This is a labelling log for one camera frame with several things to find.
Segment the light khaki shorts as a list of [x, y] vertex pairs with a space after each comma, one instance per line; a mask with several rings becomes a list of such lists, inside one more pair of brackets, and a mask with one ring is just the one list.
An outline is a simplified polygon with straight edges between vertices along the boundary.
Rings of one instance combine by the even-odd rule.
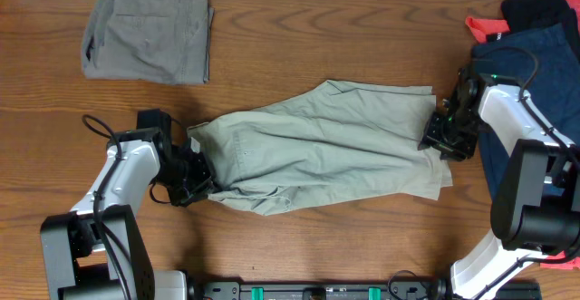
[[391, 194], [437, 199], [448, 163], [421, 150], [429, 86], [328, 80], [188, 129], [212, 171], [210, 199], [262, 216]]

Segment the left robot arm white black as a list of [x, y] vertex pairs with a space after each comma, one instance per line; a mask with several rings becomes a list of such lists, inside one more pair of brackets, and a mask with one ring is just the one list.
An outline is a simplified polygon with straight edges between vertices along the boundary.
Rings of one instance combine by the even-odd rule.
[[94, 116], [83, 124], [108, 141], [106, 161], [72, 209], [45, 219], [40, 229], [52, 299], [192, 299], [187, 274], [153, 268], [136, 216], [155, 186], [168, 204], [186, 207], [214, 192], [199, 143], [173, 143], [174, 119], [159, 109], [139, 111], [137, 126], [113, 131]]

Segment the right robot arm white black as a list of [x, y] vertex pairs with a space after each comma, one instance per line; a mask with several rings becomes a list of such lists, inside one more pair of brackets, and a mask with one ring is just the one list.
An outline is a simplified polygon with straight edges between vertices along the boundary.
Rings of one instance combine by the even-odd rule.
[[478, 134], [490, 128], [509, 156], [493, 198], [491, 230], [430, 299], [492, 299], [532, 263], [560, 265], [579, 255], [579, 149], [550, 125], [516, 77], [493, 62], [475, 60], [459, 70], [445, 111], [432, 113], [418, 148], [444, 160], [472, 157]]

